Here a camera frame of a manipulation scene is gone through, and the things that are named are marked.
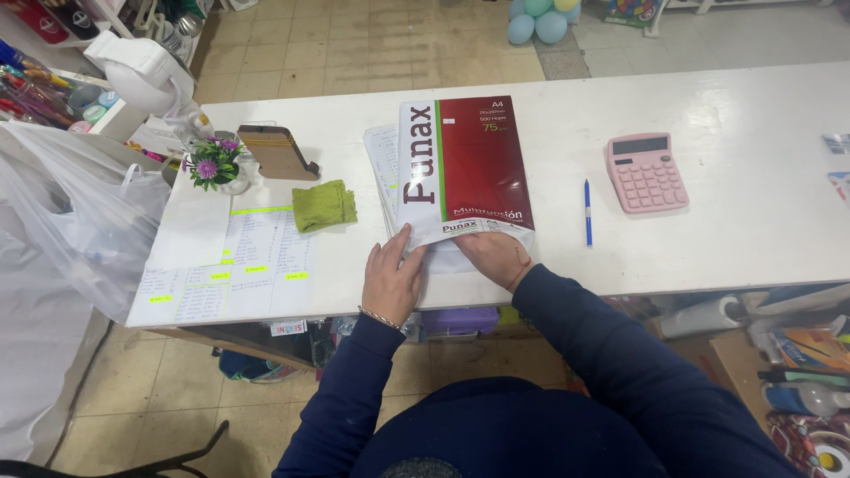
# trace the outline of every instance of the yellow balloon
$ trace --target yellow balloon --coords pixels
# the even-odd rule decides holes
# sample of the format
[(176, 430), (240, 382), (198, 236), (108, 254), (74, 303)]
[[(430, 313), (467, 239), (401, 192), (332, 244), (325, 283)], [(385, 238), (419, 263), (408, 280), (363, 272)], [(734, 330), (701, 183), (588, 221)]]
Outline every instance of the yellow balloon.
[(571, 10), (575, 5), (578, 4), (579, 0), (555, 0), (555, 8), (561, 10), (562, 12)]

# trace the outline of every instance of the person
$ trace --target person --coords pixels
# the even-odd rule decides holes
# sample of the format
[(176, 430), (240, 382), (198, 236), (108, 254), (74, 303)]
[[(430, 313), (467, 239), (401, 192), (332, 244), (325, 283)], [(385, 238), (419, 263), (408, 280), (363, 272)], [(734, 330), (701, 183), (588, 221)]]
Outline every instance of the person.
[(799, 476), (736, 396), (498, 232), (453, 241), (513, 294), (513, 307), (593, 399), (520, 378), (476, 378), (435, 391), (374, 433), (391, 359), (405, 340), (397, 327), (422, 287), (425, 247), (402, 262), (410, 233), (405, 225), (371, 250), (363, 313), (302, 411), (273, 478)]

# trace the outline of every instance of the green cloth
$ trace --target green cloth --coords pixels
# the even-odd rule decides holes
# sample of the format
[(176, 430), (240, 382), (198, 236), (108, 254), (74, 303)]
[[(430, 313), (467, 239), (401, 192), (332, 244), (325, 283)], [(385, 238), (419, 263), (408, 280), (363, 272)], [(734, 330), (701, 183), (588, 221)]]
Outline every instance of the green cloth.
[(298, 232), (312, 232), (329, 225), (357, 222), (354, 191), (346, 191), (337, 179), (310, 189), (292, 190), (292, 212)]

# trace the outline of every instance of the navy blue sweater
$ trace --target navy blue sweater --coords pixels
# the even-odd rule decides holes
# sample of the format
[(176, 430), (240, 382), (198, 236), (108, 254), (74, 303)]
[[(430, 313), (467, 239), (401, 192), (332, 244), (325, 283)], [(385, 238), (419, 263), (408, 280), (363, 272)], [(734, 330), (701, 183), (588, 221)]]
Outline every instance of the navy blue sweater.
[(379, 476), (410, 458), (437, 458), (464, 477), (799, 476), (737, 397), (578, 282), (536, 265), (513, 306), (594, 400), (517, 378), (469, 380), (434, 392), (373, 436), (405, 338), (361, 316), (273, 478)]

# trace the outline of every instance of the pink calculator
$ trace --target pink calculator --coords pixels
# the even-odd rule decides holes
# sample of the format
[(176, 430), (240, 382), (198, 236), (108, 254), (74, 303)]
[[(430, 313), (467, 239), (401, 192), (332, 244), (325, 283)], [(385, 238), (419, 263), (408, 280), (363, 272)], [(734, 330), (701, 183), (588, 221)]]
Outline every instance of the pink calculator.
[(673, 161), (669, 133), (631, 134), (608, 142), (608, 176), (629, 214), (688, 205), (688, 193)]

